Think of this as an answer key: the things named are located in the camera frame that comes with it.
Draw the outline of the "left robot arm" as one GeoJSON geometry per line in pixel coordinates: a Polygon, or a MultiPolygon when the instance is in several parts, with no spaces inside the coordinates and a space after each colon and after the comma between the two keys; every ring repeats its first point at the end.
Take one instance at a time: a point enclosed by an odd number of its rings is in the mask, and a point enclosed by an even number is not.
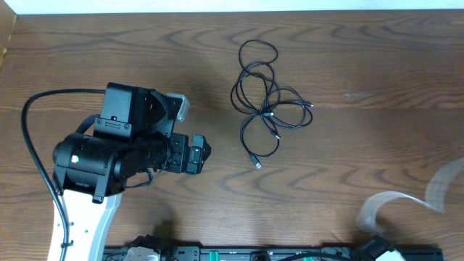
{"type": "Polygon", "coordinates": [[[181,94],[107,85],[101,113],[59,142],[53,153],[54,183],[65,220],[54,217],[49,260],[59,256],[58,233],[67,231],[66,260],[100,260],[127,180],[161,170],[196,175],[211,154],[206,138],[174,133],[189,101],[181,94]]]}

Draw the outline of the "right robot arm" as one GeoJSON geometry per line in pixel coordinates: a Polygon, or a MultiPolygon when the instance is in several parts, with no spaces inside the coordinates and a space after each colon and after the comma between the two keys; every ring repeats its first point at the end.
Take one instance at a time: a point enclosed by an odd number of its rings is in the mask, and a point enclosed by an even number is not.
{"type": "Polygon", "coordinates": [[[358,247],[352,257],[359,261],[405,261],[402,254],[380,236],[374,236],[358,247]]]}

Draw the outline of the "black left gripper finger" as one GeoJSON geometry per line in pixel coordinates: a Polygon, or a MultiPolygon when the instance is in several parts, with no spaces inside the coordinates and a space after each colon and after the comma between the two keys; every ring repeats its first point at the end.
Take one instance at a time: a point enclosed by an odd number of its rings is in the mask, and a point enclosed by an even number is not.
{"type": "Polygon", "coordinates": [[[191,161],[203,165],[211,154],[211,146],[203,135],[194,134],[191,146],[191,161]]]}
{"type": "Polygon", "coordinates": [[[151,109],[149,110],[149,133],[161,133],[163,136],[172,136],[181,100],[170,98],[154,89],[151,95],[151,109]]]}

